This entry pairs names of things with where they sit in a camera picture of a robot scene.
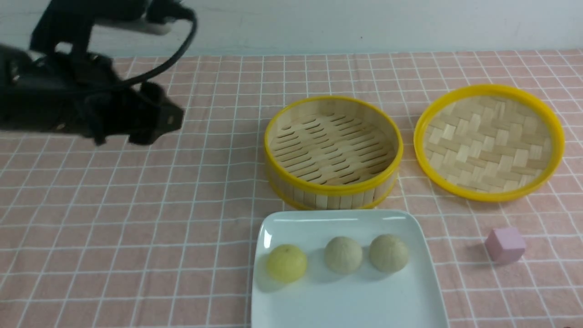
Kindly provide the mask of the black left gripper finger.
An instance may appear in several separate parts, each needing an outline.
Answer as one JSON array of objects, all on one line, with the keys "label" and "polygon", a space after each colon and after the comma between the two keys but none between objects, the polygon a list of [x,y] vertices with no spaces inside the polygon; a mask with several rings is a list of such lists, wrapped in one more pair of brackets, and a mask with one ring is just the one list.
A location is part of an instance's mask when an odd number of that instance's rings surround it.
[{"label": "black left gripper finger", "polygon": [[167,97],[164,88],[144,82],[130,101],[128,141],[152,145],[161,136],[181,129],[184,115],[185,110]]},{"label": "black left gripper finger", "polygon": [[110,135],[111,127],[114,125],[114,118],[86,118],[84,120],[85,129],[82,137],[91,139],[93,143],[100,147],[105,144]]}]

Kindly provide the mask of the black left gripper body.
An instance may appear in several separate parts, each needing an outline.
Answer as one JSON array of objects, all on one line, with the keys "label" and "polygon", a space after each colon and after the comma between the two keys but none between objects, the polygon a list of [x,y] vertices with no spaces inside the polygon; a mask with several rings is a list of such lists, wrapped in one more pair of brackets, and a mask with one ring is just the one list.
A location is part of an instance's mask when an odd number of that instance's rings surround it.
[{"label": "black left gripper body", "polygon": [[1,131],[79,135],[86,118],[114,118],[110,135],[128,135],[134,91],[75,95],[77,69],[65,54],[33,60],[1,46]]}]

